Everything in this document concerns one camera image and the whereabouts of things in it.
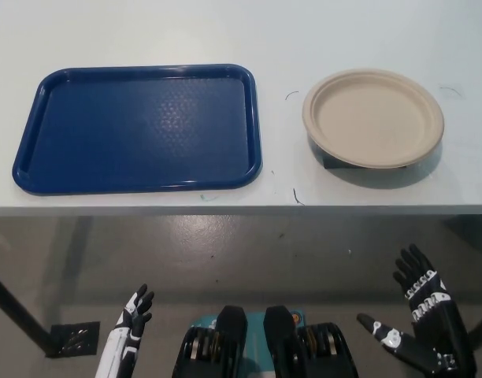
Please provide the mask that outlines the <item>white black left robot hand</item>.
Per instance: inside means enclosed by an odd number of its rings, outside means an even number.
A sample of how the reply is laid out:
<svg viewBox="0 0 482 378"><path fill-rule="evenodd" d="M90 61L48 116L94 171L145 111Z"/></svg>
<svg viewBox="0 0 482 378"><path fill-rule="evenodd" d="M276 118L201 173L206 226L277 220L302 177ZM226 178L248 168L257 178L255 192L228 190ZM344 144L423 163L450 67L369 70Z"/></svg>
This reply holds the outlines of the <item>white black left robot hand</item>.
<svg viewBox="0 0 482 378"><path fill-rule="evenodd" d="M106 340L95 378L132 377L153 298L144 283L126 303Z"/></svg>

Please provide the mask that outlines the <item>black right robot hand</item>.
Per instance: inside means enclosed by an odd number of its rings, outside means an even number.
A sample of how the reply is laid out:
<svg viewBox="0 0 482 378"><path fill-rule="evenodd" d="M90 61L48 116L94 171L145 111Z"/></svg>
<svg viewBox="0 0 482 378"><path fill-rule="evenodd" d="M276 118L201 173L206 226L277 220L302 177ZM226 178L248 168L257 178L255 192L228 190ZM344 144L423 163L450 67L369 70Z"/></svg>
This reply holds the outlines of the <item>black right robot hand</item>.
<svg viewBox="0 0 482 378"><path fill-rule="evenodd" d="M358 322L395 358L426 377L474 377L473 347L455 300L420 249L401 250L393 273L409 303L413 334L399 331L370 315Z"/></svg>

